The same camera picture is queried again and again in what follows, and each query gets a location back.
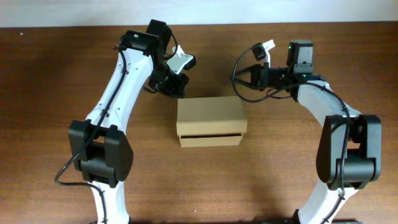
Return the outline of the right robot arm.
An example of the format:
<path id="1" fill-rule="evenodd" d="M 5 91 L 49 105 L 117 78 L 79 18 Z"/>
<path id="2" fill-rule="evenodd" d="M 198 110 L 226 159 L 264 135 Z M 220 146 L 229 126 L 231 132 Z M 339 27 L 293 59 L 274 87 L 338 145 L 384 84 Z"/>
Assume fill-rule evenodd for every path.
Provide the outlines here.
<path id="1" fill-rule="evenodd" d="M 318 181 L 288 223 L 333 223 L 348 199 L 381 174 L 382 123 L 376 115 L 362 114 L 338 96 L 327 80 L 314 73 L 313 43 L 292 40 L 285 67 L 271 67 L 273 40 L 249 48 L 257 63 L 233 69 L 231 84 L 265 91 L 259 101 L 286 91 L 289 98 L 309 110 L 322 127 L 317 151 Z"/>

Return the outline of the brown cardboard box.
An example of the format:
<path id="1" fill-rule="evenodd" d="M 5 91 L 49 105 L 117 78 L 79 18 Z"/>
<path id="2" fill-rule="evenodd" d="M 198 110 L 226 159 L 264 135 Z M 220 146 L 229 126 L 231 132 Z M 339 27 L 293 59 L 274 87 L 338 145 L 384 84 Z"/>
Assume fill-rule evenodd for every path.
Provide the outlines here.
<path id="1" fill-rule="evenodd" d="M 248 119 L 237 96 L 184 98 L 177 103 L 176 127 L 181 147 L 238 146 Z"/>

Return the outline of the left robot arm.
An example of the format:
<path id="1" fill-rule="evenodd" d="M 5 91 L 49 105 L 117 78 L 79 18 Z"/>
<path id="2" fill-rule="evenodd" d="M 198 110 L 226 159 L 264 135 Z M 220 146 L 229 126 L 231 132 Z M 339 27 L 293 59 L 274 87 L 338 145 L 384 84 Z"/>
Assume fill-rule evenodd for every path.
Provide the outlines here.
<path id="1" fill-rule="evenodd" d="M 174 33 L 166 22 L 151 20 L 145 32 L 128 30 L 114 49 L 118 59 L 100 100 L 84 121 L 68 130 L 72 156 L 65 167 L 82 174 L 81 186 L 95 198 L 97 223 L 130 223 L 124 181 L 134 153 L 126 137 L 129 117 L 141 90 L 184 98 L 189 78 L 184 71 L 196 64 L 178 44 L 167 46 Z"/>

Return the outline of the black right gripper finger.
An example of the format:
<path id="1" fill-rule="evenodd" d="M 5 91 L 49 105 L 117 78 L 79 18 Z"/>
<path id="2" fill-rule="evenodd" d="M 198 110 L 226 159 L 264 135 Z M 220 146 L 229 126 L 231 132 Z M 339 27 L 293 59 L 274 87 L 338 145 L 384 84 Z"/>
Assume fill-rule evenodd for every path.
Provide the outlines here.
<path id="1" fill-rule="evenodd" d="M 252 70 L 253 70 L 253 65 L 248 66 L 248 67 L 246 67 L 246 68 L 244 68 L 244 69 L 241 69 L 241 70 L 235 70 L 235 71 L 231 74 L 231 76 L 232 76 L 232 77 L 236 77 L 236 76 L 242 75 L 242 74 L 244 74 L 244 73 L 251 73 Z"/>
<path id="2" fill-rule="evenodd" d="M 247 88 L 250 88 L 250 89 L 252 89 L 252 90 L 257 90 L 257 86 L 254 85 L 254 84 L 251 83 L 251 82 L 247 82 L 247 81 L 244 81 L 244 80 L 241 80 L 241 79 L 238 79 L 238 78 L 234 78 L 234 77 L 232 77 L 232 76 L 230 76 L 229 79 L 231 80 L 231 82 L 232 82 L 234 85 L 240 84 L 240 85 L 245 86 L 245 87 L 247 87 Z"/>

